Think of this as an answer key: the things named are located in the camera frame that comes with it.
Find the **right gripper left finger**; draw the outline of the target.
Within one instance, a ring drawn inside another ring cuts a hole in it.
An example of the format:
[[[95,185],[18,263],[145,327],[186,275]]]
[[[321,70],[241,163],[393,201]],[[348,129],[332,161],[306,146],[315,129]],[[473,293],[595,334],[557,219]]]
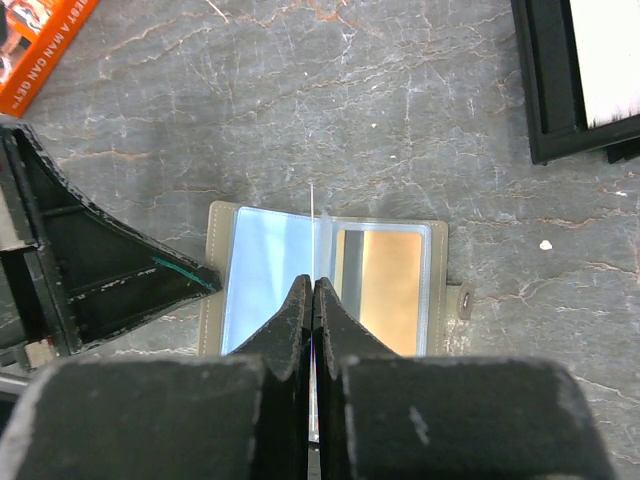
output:
[[[303,479],[310,279],[231,354],[76,358],[30,382],[1,438],[5,479]]]

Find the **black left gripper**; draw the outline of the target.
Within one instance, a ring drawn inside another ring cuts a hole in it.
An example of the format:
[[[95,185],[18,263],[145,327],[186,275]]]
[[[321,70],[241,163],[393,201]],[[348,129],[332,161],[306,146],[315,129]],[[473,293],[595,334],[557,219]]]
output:
[[[221,291],[221,275],[98,207],[32,128],[1,129],[1,271],[17,320],[1,365],[31,372]]]

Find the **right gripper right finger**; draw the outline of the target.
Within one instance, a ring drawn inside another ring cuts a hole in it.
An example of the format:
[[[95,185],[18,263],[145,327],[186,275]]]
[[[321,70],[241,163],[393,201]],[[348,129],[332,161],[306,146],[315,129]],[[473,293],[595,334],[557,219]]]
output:
[[[344,309],[313,302],[326,479],[611,479],[586,398],[536,357],[402,357]]]

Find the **grey card holder wallet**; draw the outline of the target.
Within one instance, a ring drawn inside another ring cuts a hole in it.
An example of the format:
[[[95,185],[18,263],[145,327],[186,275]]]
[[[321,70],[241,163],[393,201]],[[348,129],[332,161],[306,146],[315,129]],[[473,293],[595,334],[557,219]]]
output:
[[[449,323],[471,316],[470,284],[447,281],[449,229],[438,220],[313,216],[215,201],[206,260],[222,290],[202,304],[197,351],[248,340],[306,274],[328,278],[347,313],[394,352],[439,355]]]

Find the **black card tray box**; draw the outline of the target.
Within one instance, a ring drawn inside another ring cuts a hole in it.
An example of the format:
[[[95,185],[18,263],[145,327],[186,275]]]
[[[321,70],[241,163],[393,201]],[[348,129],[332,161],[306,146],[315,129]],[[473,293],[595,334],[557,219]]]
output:
[[[610,164],[639,156],[639,116],[588,124],[568,1],[513,1],[531,161],[602,150]]]

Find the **white card stack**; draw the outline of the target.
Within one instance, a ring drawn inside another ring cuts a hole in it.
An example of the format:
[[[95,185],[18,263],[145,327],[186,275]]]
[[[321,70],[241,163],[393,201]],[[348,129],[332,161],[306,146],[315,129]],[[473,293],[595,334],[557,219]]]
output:
[[[639,2],[570,3],[587,125],[639,113]]]

